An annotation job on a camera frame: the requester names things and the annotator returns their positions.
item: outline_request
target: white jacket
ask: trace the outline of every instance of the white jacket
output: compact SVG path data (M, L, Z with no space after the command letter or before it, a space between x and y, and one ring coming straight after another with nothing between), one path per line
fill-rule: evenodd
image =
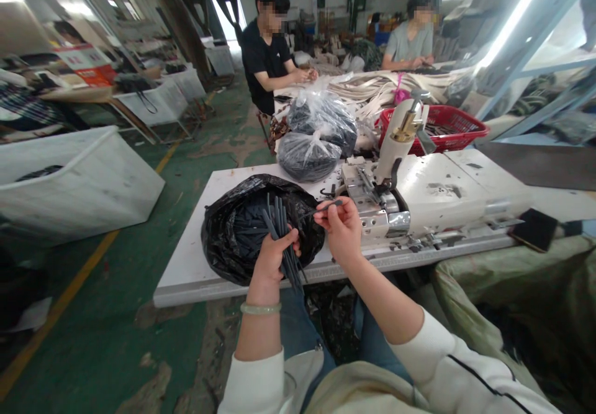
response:
M424 314L414 339L389 345L416 388L385 369L354 362L321 381L307 413L559 413L521 385L503 362L471 351L428 312ZM322 351L306 352L285 363L283 351L253 362L233 357L218 412L298 414L322 365Z

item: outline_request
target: table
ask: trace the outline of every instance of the table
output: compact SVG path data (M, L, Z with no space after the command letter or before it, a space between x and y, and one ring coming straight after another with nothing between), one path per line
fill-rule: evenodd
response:
M108 104L116 109L130 125L141 133L151 144L156 144L156 135L132 111L118 99L114 99L113 87L81 87L58 89L39 95L43 101L65 102L70 104Z
M326 180L317 183L301 183L300 186L320 200L323 198L321 191L330 192L332 185L338 184L338 170L339 168ZM294 181L284 173L278 164L215 171L211 174L153 294L153 302L156 307L170 307L246 294L247 287L240 287L225 281L209 267L202 250L201 226L205 217L206 205L213 204L224 193L233 189L246 178L261 173ZM533 193L535 207L546 214L557 217L562 222L581 218L596 218L596 200L584 192L536 187L533 188ZM410 250L392 251L389 248L380 248L365 250L364 254L378 269L386 272L414 268L448 258L508 248L513 245L516 243L507 236L506 230L493 231L489 227L483 227L471 232L469 238L457 242L452 247L443 247L439 251L427 248L419 253L412 253ZM311 284L345 277L341 267L332 261L327 242L321 252L316 255L313 263L305 269L305 274ZM282 286L287 285L286 281L282 282Z

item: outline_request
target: green sack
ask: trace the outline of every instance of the green sack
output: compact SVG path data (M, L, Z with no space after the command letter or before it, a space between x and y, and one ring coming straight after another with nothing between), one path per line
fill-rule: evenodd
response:
M503 361L562 412L596 412L596 240L555 240L546 254L517 246L449 259L432 281L453 333L471 349ZM481 304L507 312L540 359L503 351L511 332L502 335Z

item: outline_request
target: cardboard box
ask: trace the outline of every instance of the cardboard box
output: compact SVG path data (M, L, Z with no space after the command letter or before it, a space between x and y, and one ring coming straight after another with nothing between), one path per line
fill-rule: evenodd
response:
M112 86L116 72L100 51L91 44L54 49L81 79L92 87Z

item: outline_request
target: red basket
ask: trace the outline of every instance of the red basket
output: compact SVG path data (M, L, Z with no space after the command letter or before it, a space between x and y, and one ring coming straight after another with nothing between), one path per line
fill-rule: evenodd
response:
M383 144L389 121L394 109L383 110L379 120L382 124L381 139L379 146ZM439 135L430 137L436 144L435 153L441 153L448 150L462 150L476 138L482 138L489 134L489 128L473 116L454 107L449 106L430 106L428 112L428 123L440 125L458 133L452 135ZM422 156L422 146L418 138L414 140L410 155Z

